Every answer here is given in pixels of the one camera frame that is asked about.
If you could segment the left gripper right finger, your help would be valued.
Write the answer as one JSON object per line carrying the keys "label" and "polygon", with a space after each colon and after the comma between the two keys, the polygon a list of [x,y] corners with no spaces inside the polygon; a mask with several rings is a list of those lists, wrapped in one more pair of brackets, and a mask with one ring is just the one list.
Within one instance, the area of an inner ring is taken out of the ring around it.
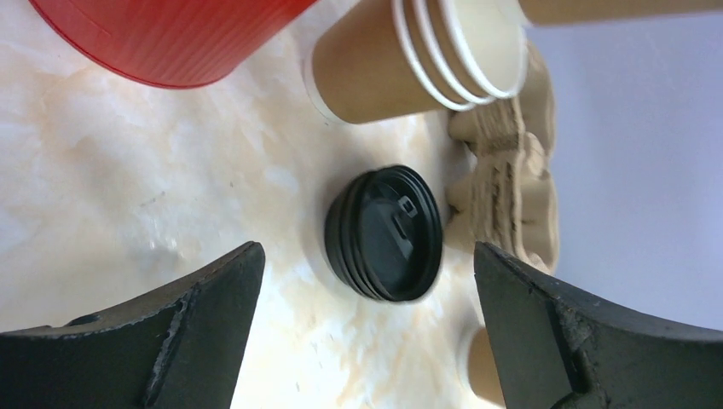
{"label": "left gripper right finger", "polygon": [[623,307],[489,243],[474,269],[508,407],[721,407],[720,331]]}

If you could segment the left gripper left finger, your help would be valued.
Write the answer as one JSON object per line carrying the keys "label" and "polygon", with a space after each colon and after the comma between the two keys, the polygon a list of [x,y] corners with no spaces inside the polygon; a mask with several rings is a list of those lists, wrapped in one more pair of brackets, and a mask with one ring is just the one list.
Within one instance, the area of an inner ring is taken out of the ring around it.
{"label": "left gripper left finger", "polygon": [[1,336],[4,408],[227,408],[262,285],[248,242],[67,325]]}

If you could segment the brown paper coffee cup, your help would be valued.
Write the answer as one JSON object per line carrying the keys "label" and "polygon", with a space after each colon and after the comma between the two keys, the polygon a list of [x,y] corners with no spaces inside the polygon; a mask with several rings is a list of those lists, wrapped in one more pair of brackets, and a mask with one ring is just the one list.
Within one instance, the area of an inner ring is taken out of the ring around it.
{"label": "brown paper coffee cup", "polygon": [[487,329],[472,325],[463,330],[456,352],[456,370],[464,391],[482,408],[505,408]]}

